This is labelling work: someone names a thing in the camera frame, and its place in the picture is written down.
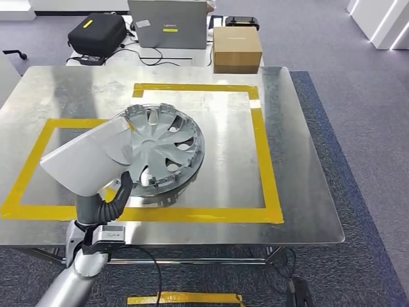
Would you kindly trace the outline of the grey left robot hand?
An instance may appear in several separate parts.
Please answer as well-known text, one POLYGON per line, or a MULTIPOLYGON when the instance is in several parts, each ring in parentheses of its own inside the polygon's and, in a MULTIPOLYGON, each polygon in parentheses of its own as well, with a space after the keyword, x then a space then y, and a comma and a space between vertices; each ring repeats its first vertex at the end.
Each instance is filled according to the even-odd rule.
POLYGON ((115 197, 109 202, 99 193, 93 196, 76 195, 75 211, 80 224, 106 224, 122 215, 131 192, 133 181, 128 171, 121 176, 121 186, 115 197))

